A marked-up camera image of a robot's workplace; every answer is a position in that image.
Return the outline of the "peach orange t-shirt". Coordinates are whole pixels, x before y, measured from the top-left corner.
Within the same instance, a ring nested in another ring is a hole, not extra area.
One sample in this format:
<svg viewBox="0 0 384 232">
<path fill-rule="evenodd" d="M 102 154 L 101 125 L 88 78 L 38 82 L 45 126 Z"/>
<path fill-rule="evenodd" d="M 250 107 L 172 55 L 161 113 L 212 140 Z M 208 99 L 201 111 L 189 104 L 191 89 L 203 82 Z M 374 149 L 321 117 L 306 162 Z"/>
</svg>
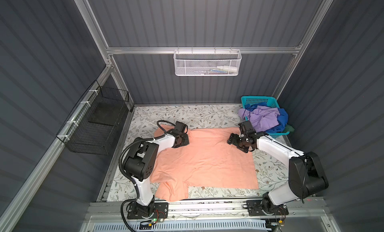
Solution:
<svg viewBox="0 0 384 232">
<path fill-rule="evenodd" d="M 237 127 L 194 129 L 188 131 L 189 145 L 159 152 L 150 176 L 159 185 L 155 196 L 176 202 L 189 197 L 189 187 L 257 190 L 252 154 L 227 143 L 239 133 Z"/>
</svg>

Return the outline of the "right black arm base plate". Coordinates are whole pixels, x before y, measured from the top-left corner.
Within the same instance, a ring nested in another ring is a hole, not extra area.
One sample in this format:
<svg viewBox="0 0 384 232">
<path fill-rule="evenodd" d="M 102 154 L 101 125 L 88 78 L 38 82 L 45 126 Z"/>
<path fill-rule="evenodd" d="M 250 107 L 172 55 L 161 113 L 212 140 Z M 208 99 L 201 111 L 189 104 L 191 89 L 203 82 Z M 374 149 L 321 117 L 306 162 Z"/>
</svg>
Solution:
<svg viewBox="0 0 384 232">
<path fill-rule="evenodd" d="M 274 205 L 267 200 L 247 200 L 243 205 L 244 209 L 247 209 L 250 216 L 287 216 L 289 211 L 286 205 Z"/>
</svg>

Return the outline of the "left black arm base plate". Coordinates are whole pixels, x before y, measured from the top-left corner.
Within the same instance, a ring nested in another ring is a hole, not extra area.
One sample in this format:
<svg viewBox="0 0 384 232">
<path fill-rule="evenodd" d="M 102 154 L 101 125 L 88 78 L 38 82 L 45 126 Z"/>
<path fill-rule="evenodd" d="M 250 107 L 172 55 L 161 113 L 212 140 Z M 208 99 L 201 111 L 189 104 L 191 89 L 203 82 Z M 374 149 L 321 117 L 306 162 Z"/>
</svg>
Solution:
<svg viewBox="0 0 384 232">
<path fill-rule="evenodd" d="M 168 217 L 169 203 L 152 203 L 147 207 L 139 205 L 136 202 L 128 206 L 128 220 L 141 219 L 166 219 Z"/>
</svg>

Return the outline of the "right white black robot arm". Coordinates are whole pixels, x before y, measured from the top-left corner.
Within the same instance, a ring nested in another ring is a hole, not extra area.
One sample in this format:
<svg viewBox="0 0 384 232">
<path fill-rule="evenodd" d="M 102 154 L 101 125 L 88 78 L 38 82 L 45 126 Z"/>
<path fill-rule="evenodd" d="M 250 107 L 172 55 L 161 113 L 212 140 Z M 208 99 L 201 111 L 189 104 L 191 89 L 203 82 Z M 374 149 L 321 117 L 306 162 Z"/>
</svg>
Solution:
<svg viewBox="0 0 384 232">
<path fill-rule="evenodd" d="M 282 210 L 288 202 L 301 200 L 329 187 L 320 158 L 313 152 L 302 152 L 273 139 L 266 132 L 256 132 L 250 121 L 238 124 L 240 134 L 231 134 L 227 143 L 248 153 L 261 150 L 283 163 L 289 172 L 288 181 L 263 195 L 259 208 L 267 215 Z"/>
</svg>

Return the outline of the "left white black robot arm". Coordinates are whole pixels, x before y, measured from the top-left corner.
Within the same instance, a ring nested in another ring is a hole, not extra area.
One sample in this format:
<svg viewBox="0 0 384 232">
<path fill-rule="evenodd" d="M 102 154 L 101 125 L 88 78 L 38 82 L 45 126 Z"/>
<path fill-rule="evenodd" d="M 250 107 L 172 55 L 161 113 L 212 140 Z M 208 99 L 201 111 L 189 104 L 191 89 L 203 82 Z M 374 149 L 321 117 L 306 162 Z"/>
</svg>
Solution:
<svg viewBox="0 0 384 232">
<path fill-rule="evenodd" d="M 149 208 L 154 202 L 149 177 L 155 168 L 158 154 L 166 149 L 189 145 L 186 124 L 160 120 L 157 125 L 163 132 L 161 135 L 147 139 L 136 138 L 123 149 L 118 163 L 121 174 L 135 187 L 136 203 L 144 208 Z"/>
</svg>

